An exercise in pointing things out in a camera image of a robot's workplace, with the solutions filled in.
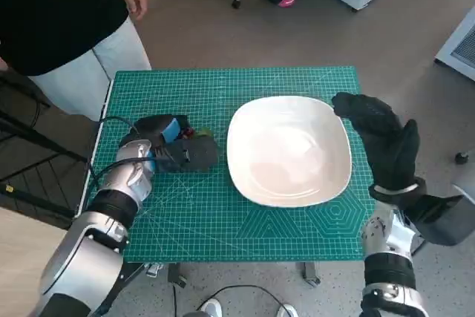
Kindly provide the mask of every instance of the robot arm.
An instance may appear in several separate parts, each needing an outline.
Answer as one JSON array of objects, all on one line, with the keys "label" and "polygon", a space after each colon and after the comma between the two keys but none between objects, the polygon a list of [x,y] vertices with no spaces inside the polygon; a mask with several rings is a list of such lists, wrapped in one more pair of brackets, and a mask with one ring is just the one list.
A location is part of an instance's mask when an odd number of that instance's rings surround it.
[{"label": "robot arm", "polygon": [[[117,160],[147,157],[151,142],[135,140]],[[86,212],[76,219],[47,263],[33,316],[90,316],[105,300],[123,265],[128,230],[151,191],[153,163],[127,163],[105,178]]]},{"label": "robot arm", "polygon": [[207,169],[217,156],[213,138],[194,134],[185,116],[138,120],[116,155],[116,162],[127,163],[110,170],[71,225],[45,267],[40,299],[30,316],[60,317],[65,311],[73,317],[92,316],[123,278],[128,230],[150,195],[154,173]]},{"label": "robot arm", "polygon": [[419,134],[410,120],[402,127],[391,108],[376,98],[339,93],[335,113],[349,119],[360,134],[373,172],[370,195],[389,205],[389,217],[372,217],[364,226],[364,279],[361,317],[428,317],[416,289],[411,244],[415,234],[427,242],[451,246],[475,229],[475,204],[468,174],[456,184],[463,195],[426,194],[414,175]]}]

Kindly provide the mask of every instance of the pink shoe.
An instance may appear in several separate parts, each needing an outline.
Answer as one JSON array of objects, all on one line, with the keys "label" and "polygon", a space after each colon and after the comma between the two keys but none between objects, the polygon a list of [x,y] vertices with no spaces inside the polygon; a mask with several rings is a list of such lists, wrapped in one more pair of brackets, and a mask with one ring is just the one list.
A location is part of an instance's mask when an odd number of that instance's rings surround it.
[{"label": "pink shoe", "polygon": [[295,0],[282,0],[279,4],[277,4],[278,7],[291,7],[295,3]]}]

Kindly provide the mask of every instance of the black glove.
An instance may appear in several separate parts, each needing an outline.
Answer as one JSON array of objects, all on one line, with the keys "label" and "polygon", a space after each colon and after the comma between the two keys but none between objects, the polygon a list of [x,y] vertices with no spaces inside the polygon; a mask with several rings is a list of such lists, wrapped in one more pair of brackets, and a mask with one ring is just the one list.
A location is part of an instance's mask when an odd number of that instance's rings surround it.
[{"label": "black glove", "polygon": [[349,119],[361,136],[377,186],[397,191],[416,182],[420,139],[415,120],[402,128],[389,105],[362,94],[337,93],[332,103],[335,114]]}]

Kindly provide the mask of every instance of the white pants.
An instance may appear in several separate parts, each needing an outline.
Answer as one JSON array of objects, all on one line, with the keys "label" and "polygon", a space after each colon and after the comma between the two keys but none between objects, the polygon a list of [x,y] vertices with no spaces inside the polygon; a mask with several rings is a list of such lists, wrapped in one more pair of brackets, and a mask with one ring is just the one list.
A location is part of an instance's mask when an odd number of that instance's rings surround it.
[{"label": "white pants", "polygon": [[139,35],[127,18],[114,33],[77,59],[30,78],[58,108],[97,121],[109,82],[117,71],[150,69]]}]

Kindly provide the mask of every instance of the table leg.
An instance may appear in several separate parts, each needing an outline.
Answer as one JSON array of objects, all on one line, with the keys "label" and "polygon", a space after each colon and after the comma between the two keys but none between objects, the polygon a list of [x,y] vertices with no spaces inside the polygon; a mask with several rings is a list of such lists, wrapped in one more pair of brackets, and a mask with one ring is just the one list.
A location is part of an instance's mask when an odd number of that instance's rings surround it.
[{"label": "table leg", "polygon": [[186,286],[186,278],[180,274],[180,263],[168,265],[168,282],[176,284],[182,289]]},{"label": "table leg", "polygon": [[317,268],[315,263],[313,262],[306,262],[304,263],[304,280],[313,288],[317,287],[321,280],[317,276]]}]

